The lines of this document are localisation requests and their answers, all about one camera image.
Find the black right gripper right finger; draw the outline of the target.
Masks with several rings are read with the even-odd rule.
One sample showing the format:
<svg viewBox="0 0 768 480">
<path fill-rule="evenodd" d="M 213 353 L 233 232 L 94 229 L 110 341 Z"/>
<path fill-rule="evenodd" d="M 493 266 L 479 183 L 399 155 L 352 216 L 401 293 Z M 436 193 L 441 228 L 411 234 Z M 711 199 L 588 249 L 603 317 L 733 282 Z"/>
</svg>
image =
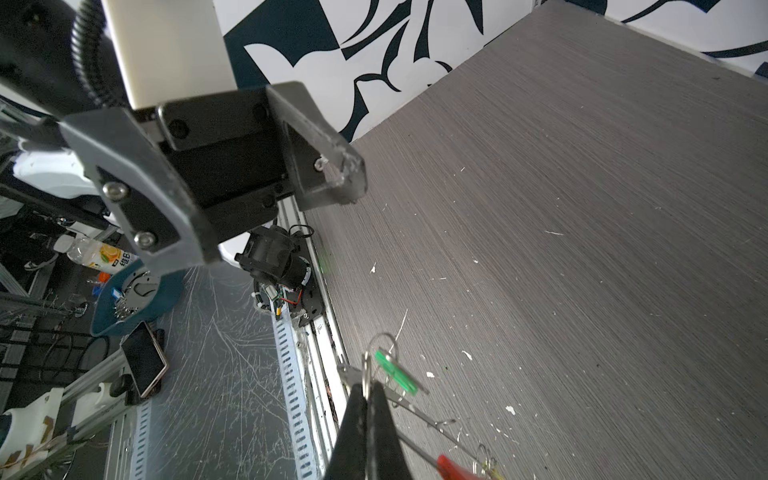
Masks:
<svg viewBox="0 0 768 480">
<path fill-rule="evenodd" d="M 367 399 L 366 478 L 411 480 L 397 428 L 380 382 L 374 382 Z"/>
</svg>

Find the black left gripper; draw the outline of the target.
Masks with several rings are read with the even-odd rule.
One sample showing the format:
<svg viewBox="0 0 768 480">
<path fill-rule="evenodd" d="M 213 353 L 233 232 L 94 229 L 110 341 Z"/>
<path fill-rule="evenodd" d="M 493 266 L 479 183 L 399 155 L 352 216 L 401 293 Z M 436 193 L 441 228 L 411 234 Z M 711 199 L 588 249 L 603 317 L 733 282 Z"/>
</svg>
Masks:
<svg viewBox="0 0 768 480">
<path fill-rule="evenodd" d="M 165 102 L 155 112 L 170 162 L 126 109 L 71 114 L 60 123 L 155 274 L 220 262 L 216 233 L 274 221 L 278 201 L 291 192 L 288 177 L 304 212 L 367 193 L 363 157 L 300 82 Z"/>
</svg>

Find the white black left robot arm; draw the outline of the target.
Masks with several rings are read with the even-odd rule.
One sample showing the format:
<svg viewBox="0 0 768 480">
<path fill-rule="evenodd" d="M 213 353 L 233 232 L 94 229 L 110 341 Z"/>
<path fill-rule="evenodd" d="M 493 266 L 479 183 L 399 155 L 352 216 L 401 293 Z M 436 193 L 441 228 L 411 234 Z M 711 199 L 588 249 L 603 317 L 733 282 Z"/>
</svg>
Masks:
<svg viewBox="0 0 768 480">
<path fill-rule="evenodd" d="M 210 1 L 5 1 L 1 82 L 48 112 L 2 131 L 71 150 L 157 274 L 218 262 L 285 197 L 307 211 L 367 190 L 303 84 L 237 86 Z"/>
</svg>

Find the red key cap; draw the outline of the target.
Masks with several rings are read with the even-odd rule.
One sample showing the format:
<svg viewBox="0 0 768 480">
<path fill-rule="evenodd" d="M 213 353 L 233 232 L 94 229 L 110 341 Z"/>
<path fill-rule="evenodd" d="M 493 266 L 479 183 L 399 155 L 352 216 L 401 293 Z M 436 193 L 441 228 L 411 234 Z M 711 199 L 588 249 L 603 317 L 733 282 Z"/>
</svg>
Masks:
<svg viewBox="0 0 768 480">
<path fill-rule="evenodd" d="M 436 463 L 437 471 L 443 480 L 483 480 L 482 477 L 461 467 L 445 455 L 440 455 Z"/>
</svg>

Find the green key tag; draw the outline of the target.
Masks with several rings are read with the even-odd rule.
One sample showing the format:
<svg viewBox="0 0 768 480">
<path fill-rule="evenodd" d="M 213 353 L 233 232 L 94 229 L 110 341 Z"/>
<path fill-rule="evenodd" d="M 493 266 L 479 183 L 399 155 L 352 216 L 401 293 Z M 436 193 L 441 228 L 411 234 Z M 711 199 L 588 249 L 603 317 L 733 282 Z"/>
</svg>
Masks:
<svg viewBox="0 0 768 480">
<path fill-rule="evenodd" d="M 378 366 L 407 394 L 416 395 L 420 391 L 419 382 L 405 368 L 401 367 L 392 355 L 382 350 L 376 350 L 374 359 Z"/>
</svg>

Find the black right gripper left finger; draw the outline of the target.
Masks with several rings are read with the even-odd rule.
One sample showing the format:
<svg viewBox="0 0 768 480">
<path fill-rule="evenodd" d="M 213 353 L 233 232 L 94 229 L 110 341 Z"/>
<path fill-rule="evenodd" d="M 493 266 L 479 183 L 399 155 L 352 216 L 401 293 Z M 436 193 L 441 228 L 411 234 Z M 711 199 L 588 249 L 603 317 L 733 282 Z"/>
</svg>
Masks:
<svg viewBox="0 0 768 480">
<path fill-rule="evenodd" d="M 350 391 L 337 440 L 326 468 L 325 480 L 366 478 L 367 401 L 360 383 Z"/>
</svg>

